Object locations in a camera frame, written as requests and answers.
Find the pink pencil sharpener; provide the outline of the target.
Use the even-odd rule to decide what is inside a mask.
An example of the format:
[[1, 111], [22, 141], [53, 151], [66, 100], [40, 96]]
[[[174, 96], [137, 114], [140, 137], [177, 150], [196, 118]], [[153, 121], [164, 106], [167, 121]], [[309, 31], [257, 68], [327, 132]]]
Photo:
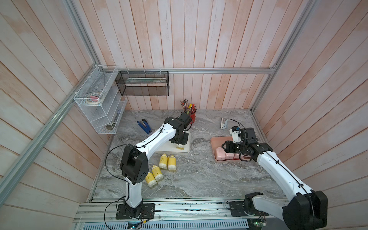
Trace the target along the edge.
[[222, 147], [216, 148], [216, 151], [215, 151], [215, 159], [217, 161], [225, 161], [225, 160], [227, 160], [227, 153], [225, 152], [225, 150]]
[[225, 160], [238, 160], [239, 154], [236, 153], [225, 153]]

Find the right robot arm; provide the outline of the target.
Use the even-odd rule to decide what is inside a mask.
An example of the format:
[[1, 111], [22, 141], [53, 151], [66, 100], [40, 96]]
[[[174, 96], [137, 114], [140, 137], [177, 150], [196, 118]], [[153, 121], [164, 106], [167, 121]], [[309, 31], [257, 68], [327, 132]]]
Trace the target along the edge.
[[263, 167], [287, 197], [283, 202], [260, 192], [247, 194], [243, 202], [229, 202], [232, 216], [261, 216], [269, 214], [285, 222], [290, 230], [317, 230], [327, 225], [328, 198], [322, 191], [314, 191], [278, 158], [267, 143], [260, 143], [253, 128], [234, 126], [231, 141], [222, 149], [243, 156]]

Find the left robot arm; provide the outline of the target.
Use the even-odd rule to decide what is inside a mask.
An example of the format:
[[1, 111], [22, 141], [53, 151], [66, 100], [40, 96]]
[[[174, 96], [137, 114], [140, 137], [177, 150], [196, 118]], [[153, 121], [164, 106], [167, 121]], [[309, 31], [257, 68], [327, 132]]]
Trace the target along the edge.
[[179, 117], [168, 117], [164, 123], [142, 142], [124, 148], [120, 169], [127, 182], [125, 201], [118, 205], [116, 219], [138, 219], [146, 215], [154, 217], [155, 204], [143, 204], [142, 182], [149, 174], [150, 157], [165, 143], [188, 143], [192, 119], [183, 112]]

